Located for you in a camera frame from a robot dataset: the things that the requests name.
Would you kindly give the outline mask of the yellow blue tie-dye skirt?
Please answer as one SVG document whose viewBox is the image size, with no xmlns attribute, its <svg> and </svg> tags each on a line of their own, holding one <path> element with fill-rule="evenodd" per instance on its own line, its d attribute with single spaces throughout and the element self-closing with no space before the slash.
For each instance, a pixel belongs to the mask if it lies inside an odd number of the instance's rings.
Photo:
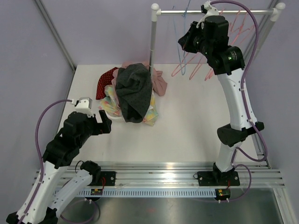
<svg viewBox="0 0 299 224">
<path fill-rule="evenodd" d="M 112 85 L 107 85 L 105 87 L 105 94 L 106 97 L 99 101 L 99 109 L 107 111 L 111 115 L 122 116 L 121 109 L 116 102 L 116 94 L 114 93 Z M 154 126 L 157 119 L 158 112 L 156 110 L 156 99 L 154 92 L 152 91 L 150 106 L 142 122 L 149 126 Z"/>
</svg>

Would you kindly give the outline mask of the blue wire hanger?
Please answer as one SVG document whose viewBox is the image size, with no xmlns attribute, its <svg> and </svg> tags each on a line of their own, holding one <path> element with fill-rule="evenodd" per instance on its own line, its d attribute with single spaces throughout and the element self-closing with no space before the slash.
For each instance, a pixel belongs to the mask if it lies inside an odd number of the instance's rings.
<svg viewBox="0 0 299 224">
<path fill-rule="evenodd" d="M 187 17 L 187 11 L 190 7 L 190 3 L 191 3 L 191 0 L 188 0 L 186 8 L 185 8 L 183 14 L 181 15 L 184 20 L 184 23 L 183 23 L 183 32 L 184 33 L 186 33 L 186 17 Z M 178 73 L 181 73 L 181 75 L 184 76 L 186 73 L 186 66 L 188 65 L 188 62 L 186 61 L 186 57 L 188 56 L 188 53 L 186 53 L 185 50 L 181 49 L 178 42 L 176 43 L 176 47 L 177 47 L 179 63 L 177 65 L 177 67 L 174 69 L 174 71 L 172 72 L 172 74 L 171 74 L 172 77 L 176 76 Z"/>
</svg>

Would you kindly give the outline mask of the pink hanger of tie-dye skirt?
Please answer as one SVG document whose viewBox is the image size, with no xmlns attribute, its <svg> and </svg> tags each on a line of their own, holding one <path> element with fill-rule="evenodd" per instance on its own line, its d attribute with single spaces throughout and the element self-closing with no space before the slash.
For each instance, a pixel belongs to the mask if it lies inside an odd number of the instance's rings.
<svg viewBox="0 0 299 224">
<path fill-rule="evenodd" d="M 199 69 L 201 68 L 201 66 L 203 65 L 203 61 L 204 57 L 201 56 L 197 65 L 195 66 L 195 68 L 193 69 L 193 71 L 191 72 L 190 76 L 189 76 L 189 80 L 192 80 L 193 77 L 196 75 L 196 73 L 199 71 Z"/>
</svg>

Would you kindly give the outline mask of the red polka dot skirt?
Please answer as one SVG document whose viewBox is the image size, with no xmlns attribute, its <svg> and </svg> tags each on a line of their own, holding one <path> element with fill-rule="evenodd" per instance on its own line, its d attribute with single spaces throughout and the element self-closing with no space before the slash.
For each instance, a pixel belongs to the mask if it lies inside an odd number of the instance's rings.
<svg viewBox="0 0 299 224">
<path fill-rule="evenodd" d="M 113 72 L 117 69 L 118 67 L 114 67 L 100 76 L 97 84 L 96 97 L 95 97 L 96 100 L 101 100 L 106 97 L 105 87 L 107 85 L 112 84 L 112 80 L 114 78 Z"/>
</svg>

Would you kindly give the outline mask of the dark grey dotted skirt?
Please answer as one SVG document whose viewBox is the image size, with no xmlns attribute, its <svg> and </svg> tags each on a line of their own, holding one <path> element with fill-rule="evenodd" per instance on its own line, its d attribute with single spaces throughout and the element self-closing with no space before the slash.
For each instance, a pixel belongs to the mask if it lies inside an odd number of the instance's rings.
<svg viewBox="0 0 299 224">
<path fill-rule="evenodd" d="M 142 63 L 119 68 L 115 91 L 126 122 L 141 123 L 150 107 L 151 73 Z"/>
</svg>

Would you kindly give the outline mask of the pink pleated skirt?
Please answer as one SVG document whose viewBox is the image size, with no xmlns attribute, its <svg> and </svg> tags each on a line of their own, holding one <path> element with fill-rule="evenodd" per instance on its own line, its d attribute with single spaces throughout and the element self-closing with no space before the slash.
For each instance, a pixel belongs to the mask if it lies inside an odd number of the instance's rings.
<svg viewBox="0 0 299 224">
<path fill-rule="evenodd" d="M 127 68 L 129 65 L 133 64 L 132 62 L 124 62 L 122 65 L 121 65 L 121 68 Z M 144 61 L 142 62 L 141 64 L 143 64 L 147 70 L 149 70 L 149 62 L 147 61 Z M 112 86 L 115 88 L 115 85 L 116 85 L 116 79 L 117 79 L 117 75 L 118 75 L 118 72 L 119 72 L 120 69 L 116 69 L 114 72 L 113 72 L 113 79 L 112 79 Z M 160 71 L 160 70 L 156 70 L 153 68 L 153 75 L 152 75 L 152 84 L 153 84 L 153 90 L 155 93 L 158 94 L 158 96 L 164 96 L 165 93 L 166 93 L 166 89 L 167 89 L 167 83 L 166 81 L 163 79 L 162 77 L 162 74 L 163 72 Z"/>
</svg>

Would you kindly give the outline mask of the pink hanger of red skirt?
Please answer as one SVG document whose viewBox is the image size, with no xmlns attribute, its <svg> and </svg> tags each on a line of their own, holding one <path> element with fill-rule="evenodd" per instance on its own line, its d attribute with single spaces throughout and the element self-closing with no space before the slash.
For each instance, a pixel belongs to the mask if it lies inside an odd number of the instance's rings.
<svg viewBox="0 0 299 224">
<path fill-rule="evenodd" d="M 239 24 L 239 22 L 238 22 L 238 18 L 240 16 L 240 11 L 241 11 L 241 8 L 235 14 L 235 18 L 234 18 L 233 22 L 229 22 L 229 30 L 228 30 L 228 36 L 230 38 L 229 45 L 233 45 L 238 40 L 239 36 L 242 33 L 244 22 L 241 22 L 241 24 Z M 207 75 L 205 77 L 205 81 L 211 79 L 213 75 L 214 75 L 214 72 L 212 71 L 212 69 L 210 69 L 209 73 L 207 73 Z"/>
</svg>

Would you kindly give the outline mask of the pink hanger of white skirt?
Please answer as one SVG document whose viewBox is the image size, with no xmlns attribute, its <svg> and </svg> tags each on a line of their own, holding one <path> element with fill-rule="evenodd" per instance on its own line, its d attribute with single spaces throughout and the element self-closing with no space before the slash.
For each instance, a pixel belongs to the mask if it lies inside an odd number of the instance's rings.
<svg viewBox="0 0 299 224">
<path fill-rule="evenodd" d="M 250 20 L 250 16 L 248 15 L 248 13 L 241 14 L 241 12 L 240 12 L 238 22 L 239 22 L 239 24 L 241 24 L 241 22 L 244 22 L 244 26 L 243 26 L 241 35 L 239 36 L 238 40 L 233 45 L 240 46 L 243 42 L 245 42 L 248 39 L 248 37 L 250 36 L 252 31 L 255 29 L 255 25 Z"/>
</svg>

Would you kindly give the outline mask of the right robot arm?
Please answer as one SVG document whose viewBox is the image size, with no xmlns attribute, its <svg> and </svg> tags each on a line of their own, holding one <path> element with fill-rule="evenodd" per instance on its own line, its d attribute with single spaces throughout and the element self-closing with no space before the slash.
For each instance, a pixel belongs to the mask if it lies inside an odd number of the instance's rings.
<svg viewBox="0 0 299 224">
<path fill-rule="evenodd" d="M 229 22 L 221 15 L 207 16 L 193 21 L 187 33 L 178 40 L 182 50 L 201 53 L 217 76 L 227 101 L 230 123 L 217 129 L 221 148 L 213 170 L 207 174 L 214 183 L 223 185 L 234 178 L 232 165 L 235 149 L 248 136 L 264 129 L 251 110 L 245 88 L 245 62 L 242 51 L 229 45 Z"/>
</svg>

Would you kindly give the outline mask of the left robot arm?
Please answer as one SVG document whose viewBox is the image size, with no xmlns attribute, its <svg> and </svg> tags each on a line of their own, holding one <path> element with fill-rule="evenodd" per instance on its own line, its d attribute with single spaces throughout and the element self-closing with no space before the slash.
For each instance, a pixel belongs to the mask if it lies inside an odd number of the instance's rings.
<svg viewBox="0 0 299 224">
<path fill-rule="evenodd" d="M 66 172 L 81 147 L 91 136 L 111 132 L 112 121 L 104 110 L 99 111 L 102 122 L 95 115 L 72 112 L 64 121 L 54 139 L 47 144 L 43 154 L 43 167 L 39 177 L 22 207 L 8 215 L 8 224 L 56 224 L 66 206 L 87 185 L 101 181 L 101 167 L 84 162 L 79 172 L 54 193 L 61 176 Z"/>
</svg>

